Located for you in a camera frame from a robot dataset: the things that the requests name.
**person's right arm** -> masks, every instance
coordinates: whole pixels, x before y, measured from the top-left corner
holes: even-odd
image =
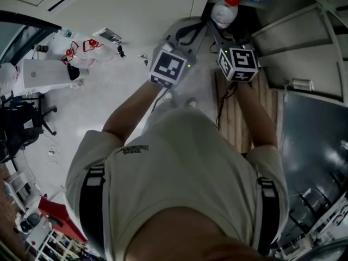
[[[235,96],[255,147],[272,145],[278,148],[275,125],[247,83],[238,83]]]

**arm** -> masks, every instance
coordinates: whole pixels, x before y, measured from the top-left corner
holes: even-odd
[[[238,83],[235,95],[254,146],[273,145],[278,148],[274,124],[251,87],[247,83]]]
[[[111,114],[102,131],[114,134],[125,144],[161,90],[161,86],[145,82]]]

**office chair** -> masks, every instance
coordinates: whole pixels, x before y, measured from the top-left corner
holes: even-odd
[[[0,108],[0,163],[13,159],[18,151],[37,141],[39,135],[44,132],[44,126],[49,133],[56,135],[44,120],[44,117],[51,112],[57,112],[56,107],[42,113],[41,101],[44,95],[37,98],[11,97],[3,102],[3,105],[10,102],[9,107]],[[24,124],[32,120],[33,126],[25,128]]]

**backpack strap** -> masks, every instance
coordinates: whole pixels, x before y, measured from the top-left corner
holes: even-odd
[[[257,179],[256,218],[252,247],[261,255],[268,255],[270,245],[278,238],[280,219],[279,195],[274,182],[265,178]]]

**wooden floor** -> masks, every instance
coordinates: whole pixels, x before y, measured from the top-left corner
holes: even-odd
[[[216,103],[220,108],[220,98],[226,93],[230,82],[226,81],[221,71],[215,73]],[[252,81],[255,91],[262,106],[271,117],[275,128],[277,125],[277,93],[269,89],[263,71],[260,71]],[[252,148],[252,142],[243,119],[239,104],[234,96],[225,99],[220,118],[221,134],[234,145],[240,153],[247,153]]]

